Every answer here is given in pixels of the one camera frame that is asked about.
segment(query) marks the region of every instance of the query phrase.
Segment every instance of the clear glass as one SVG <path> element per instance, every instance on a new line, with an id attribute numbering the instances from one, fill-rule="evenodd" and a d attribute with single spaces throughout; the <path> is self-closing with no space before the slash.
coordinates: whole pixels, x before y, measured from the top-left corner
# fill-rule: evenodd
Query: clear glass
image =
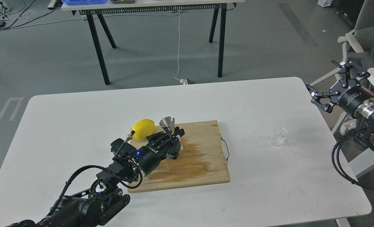
<path id="1" fill-rule="evenodd" d="M 282 145 L 288 137 L 288 130 L 284 127 L 277 127 L 274 129 L 274 134 L 270 138 L 270 144 L 274 147 Z"/>

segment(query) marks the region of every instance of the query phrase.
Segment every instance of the floor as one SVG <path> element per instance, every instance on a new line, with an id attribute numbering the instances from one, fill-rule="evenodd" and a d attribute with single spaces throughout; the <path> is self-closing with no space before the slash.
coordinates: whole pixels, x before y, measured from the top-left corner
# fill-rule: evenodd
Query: floor
<path id="1" fill-rule="evenodd" d="M 5 2 L 14 13 L 32 1 Z M 14 26 L 49 13 L 49 2 L 35 1 Z M 178 72 L 179 21 L 179 79 L 211 83 L 297 76 L 305 84 L 311 83 L 334 69 L 330 60 L 341 59 L 337 38 L 352 29 L 333 7 L 323 8 L 316 3 L 247 0 L 235 9 L 230 5 L 222 78 L 216 76 L 218 37 L 208 43 L 211 10 L 192 10 L 180 16 L 164 12 L 106 17 L 116 49 L 111 48 L 96 23 L 112 82 L 109 86 L 103 82 L 88 24 L 78 13 L 72 16 L 57 8 L 27 25 L 74 20 L 0 31 L 0 167 L 25 106 L 35 95 L 180 85 L 174 79 Z M 15 20 L 19 14 L 8 17 Z M 317 87 L 328 89 L 333 83 L 334 79 L 328 79 Z M 339 108 L 323 114 L 330 128 L 339 114 Z M 360 180 L 374 184 L 374 170 Z M 352 227 L 374 227 L 374 192 L 366 194 L 372 213 L 349 218 Z M 323 221 L 297 225 L 309 226 L 337 224 Z"/>

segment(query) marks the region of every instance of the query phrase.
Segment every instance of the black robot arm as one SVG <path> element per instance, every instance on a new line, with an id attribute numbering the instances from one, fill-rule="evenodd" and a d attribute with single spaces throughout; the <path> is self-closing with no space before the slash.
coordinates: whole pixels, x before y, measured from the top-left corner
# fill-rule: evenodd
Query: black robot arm
<path id="1" fill-rule="evenodd" d="M 360 84 L 360 80 L 367 78 L 370 74 L 353 61 L 344 65 L 332 62 L 340 67 L 341 79 L 325 92 L 317 92 L 308 86 L 312 90 L 311 102 L 324 112 L 331 113 L 333 107 L 338 105 L 354 119 L 367 119 L 368 127 L 363 131 L 361 141 L 374 151 L 374 145 L 370 141 L 371 135 L 374 134 L 374 93 Z M 351 78 L 350 69 L 357 72 L 360 80 Z M 322 104 L 321 99 L 325 98 L 330 99 L 330 103 Z"/>
<path id="2" fill-rule="evenodd" d="M 125 140 L 118 138 L 111 144 L 114 153 L 113 163 L 107 168 L 84 166 L 72 174 L 50 212 L 40 222 L 31 220 L 14 223 L 8 227 L 95 227 L 105 225 L 126 205 L 130 196 L 123 195 L 117 186 L 121 183 L 127 188 L 136 188 L 142 183 L 142 173 L 148 176 L 162 160 L 169 157 L 177 159 L 182 150 L 180 143 L 184 129 L 174 128 L 146 137 L 147 144 L 136 149 L 128 143 L 135 131 Z M 74 195 L 64 195 L 71 182 L 81 172 L 89 168 L 102 170 L 96 174 L 97 180 L 89 189 Z M 128 183 L 138 182 L 135 186 Z"/>

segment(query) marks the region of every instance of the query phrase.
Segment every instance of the chair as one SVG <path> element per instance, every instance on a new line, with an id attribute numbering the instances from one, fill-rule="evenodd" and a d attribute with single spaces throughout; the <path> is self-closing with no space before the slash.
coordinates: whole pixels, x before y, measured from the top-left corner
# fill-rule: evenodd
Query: chair
<path id="1" fill-rule="evenodd" d="M 344 63 L 348 61 L 349 54 L 352 54 L 351 60 L 354 60 L 361 65 L 360 59 L 367 56 L 374 46 L 374 0 L 365 0 L 354 30 L 346 33 L 345 36 L 340 36 L 337 41 L 342 43 L 343 55 L 340 65 L 344 65 Z M 321 78 L 310 83 L 310 86 L 314 86 L 330 76 L 335 75 L 339 70 L 340 68 L 337 67 Z"/>

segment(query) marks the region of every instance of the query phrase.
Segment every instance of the black table leg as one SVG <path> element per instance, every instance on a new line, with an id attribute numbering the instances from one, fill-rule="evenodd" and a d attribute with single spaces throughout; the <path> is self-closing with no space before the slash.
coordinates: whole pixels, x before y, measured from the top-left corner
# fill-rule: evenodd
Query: black table leg
<path id="1" fill-rule="evenodd" d="M 107 73 L 106 64 L 104 62 L 103 53 L 101 51 L 100 42 L 98 40 L 96 25 L 94 24 L 93 15 L 87 14 L 87 21 L 89 22 L 90 32 L 92 33 L 94 47 L 96 48 L 97 58 L 100 63 L 101 72 L 103 73 L 104 83 L 110 84 L 109 75 Z"/>
<path id="2" fill-rule="evenodd" d="M 222 4 L 220 13 L 220 37 L 219 37 L 219 60 L 217 65 L 217 76 L 222 77 L 223 70 L 223 48 L 225 46 L 226 30 L 226 4 Z"/>
<path id="3" fill-rule="evenodd" d="M 104 31 L 106 32 L 107 38 L 109 39 L 112 48 L 116 48 L 114 39 L 112 38 L 111 32 L 109 30 L 109 27 L 107 26 L 106 20 L 104 20 L 103 15 L 102 14 L 97 14 L 97 17 L 100 20 L 100 23 L 103 26 Z"/>
<path id="4" fill-rule="evenodd" d="M 213 41 L 213 35 L 215 33 L 215 27 L 216 27 L 216 21 L 217 21 L 217 15 L 218 15 L 218 13 L 219 13 L 219 9 L 215 9 L 213 11 L 211 33 L 210 33 L 210 43 L 212 43 L 212 41 Z"/>

